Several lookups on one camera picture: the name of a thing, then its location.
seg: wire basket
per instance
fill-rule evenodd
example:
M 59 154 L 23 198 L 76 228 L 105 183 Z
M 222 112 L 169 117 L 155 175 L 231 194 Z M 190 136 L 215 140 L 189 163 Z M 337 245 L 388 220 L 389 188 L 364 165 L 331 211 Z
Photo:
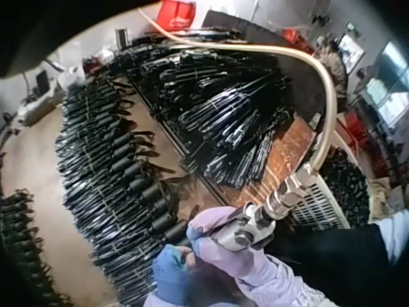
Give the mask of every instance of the wire basket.
M 336 131 L 332 145 L 344 149 L 350 162 L 358 165 L 358 160 L 348 144 Z M 321 175 L 318 175 L 316 184 L 308 188 L 307 196 L 291 211 L 289 222 L 291 226 L 305 226 L 313 231 L 351 228 L 342 208 Z

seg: floor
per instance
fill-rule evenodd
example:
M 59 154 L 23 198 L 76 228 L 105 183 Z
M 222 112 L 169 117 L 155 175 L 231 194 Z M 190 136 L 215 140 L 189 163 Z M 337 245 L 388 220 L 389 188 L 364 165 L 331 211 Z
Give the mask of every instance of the floor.
M 172 176 L 183 176 L 178 167 L 180 156 L 173 145 L 138 98 L 132 98 L 137 103 L 129 119 L 137 122 L 137 130 L 155 132 L 154 143 L 160 156 L 151 162 L 174 169 Z M 57 289 L 70 295 L 78 307 L 105 306 L 115 301 L 115 291 L 88 258 L 92 246 L 77 233 L 71 213 L 62 206 L 64 190 L 54 152 L 61 121 L 61 111 L 56 109 L 9 139 L 4 146 L 2 185 L 5 195 L 22 188 L 34 194 L 35 225 L 40 228 L 38 236 L 45 240 L 44 255 L 52 267 Z M 191 182 L 187 190 L 180 202 L 180 218 L 188 218 L 195 204 L 201 209 L 218 205 L 201 182 Z

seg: latex glove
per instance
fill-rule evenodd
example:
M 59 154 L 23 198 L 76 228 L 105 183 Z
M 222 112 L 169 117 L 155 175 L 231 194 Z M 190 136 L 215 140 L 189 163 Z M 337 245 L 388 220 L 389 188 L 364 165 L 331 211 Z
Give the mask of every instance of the latex glove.
M 153 261 L 156 296 L 173 305 L 186 305 L 194 257 L 189 248 L 167 244 Z
M 266 257 L 264 251 L 254 249 L 228 251 L 204 235 L 208 230 L 223 223 L 234 211 L 232 207 L 202 211 L 189 223 L 187 237 L 195 254 L 205 262 L 254 287 L 264 285 L 274 279 L 277 270 L 277 266 Z

